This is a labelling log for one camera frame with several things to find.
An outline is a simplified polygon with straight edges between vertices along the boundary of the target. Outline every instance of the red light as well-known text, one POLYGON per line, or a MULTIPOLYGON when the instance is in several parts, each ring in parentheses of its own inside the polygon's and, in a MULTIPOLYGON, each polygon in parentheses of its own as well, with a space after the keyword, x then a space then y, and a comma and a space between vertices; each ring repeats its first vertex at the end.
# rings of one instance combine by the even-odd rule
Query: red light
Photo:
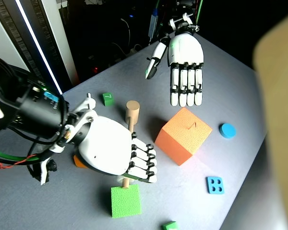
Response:
POLYGON ((98 72, 99 72, 99 71, 98 71, 98 67, 95 67, 95 68, 93 68, 92 70, 93 70, 94 73, 98 73, 98 72))

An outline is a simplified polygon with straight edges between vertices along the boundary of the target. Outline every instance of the white robotic hand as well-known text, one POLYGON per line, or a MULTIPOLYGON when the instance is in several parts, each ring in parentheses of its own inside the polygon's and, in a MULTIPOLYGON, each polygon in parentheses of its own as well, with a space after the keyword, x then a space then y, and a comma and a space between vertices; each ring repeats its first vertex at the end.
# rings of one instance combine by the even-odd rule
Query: white robotic hand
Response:
POLYGON ((136 133, 131 133, 118 122, 98 116, 94 107, 95 101, 89 96, 74 111, 81 114, 75 126, 68 126, 69 140, 72 140, 81 132, 81 127, 90 125, 78 146, 80 160, 101 173, 155 183, 157 161, 153 145, 146 145, 137 139, 136 133))
MULTIPOLYGON (((176 22, 179 24, 172 39, 164 37, 155 48, 145 77, 151 79, 156 73, 156 67, 168 48, 168 64, 171 66, 170 101, 172 106, 179 102, 181 107, 201 105, 204 64, 204 53, 201 44, 192 35, 198 31, 193 26, 189 16, 185 13, 176 22)), ((173 30, 176 30, 174 21, 170 21, 173 30)))

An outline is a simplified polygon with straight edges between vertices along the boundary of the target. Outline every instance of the blue label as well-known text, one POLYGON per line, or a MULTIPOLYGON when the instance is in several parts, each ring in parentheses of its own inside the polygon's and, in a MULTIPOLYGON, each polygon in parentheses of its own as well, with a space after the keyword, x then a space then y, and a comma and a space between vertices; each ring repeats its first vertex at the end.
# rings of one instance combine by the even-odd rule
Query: blue label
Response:
POLYGON ((51 99, 51 100, 53 100, 53 101, 55 101, 55 102, 59 101, 58 97, 56 97, 55 95, 53 95, 52 93, 50 93, 48 91, 44 92, 44 96, 49 98, 49 99, 51 99))

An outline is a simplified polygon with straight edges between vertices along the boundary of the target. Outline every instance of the blue square block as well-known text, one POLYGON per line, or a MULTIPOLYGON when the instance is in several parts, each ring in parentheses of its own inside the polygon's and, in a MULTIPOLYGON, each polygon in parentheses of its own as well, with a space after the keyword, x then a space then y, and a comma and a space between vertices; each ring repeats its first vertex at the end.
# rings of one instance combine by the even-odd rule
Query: blue square block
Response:
POLYGON ((221 177, 208 176, 207 187, 210 194, 224 194, 223 181, 221 177))

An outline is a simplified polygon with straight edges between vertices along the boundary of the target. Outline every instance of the green cube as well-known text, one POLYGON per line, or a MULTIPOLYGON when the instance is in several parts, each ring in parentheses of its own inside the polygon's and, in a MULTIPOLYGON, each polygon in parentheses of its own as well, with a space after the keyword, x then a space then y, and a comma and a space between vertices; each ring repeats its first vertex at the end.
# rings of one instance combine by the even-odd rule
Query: green cube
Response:
POLYGON ((112 218, 141 214, 139 185, 132 184, 128 189, 111 188, 112 218))
POLYGON ((110 106, 114 104, 114 97, 113 94, 111 94, 110 92, 103 93, 102 97, 104 99, 105 106, 110 106))
POLYGON ((162 225, 164 230, 179 230, 175 221, 162 225))

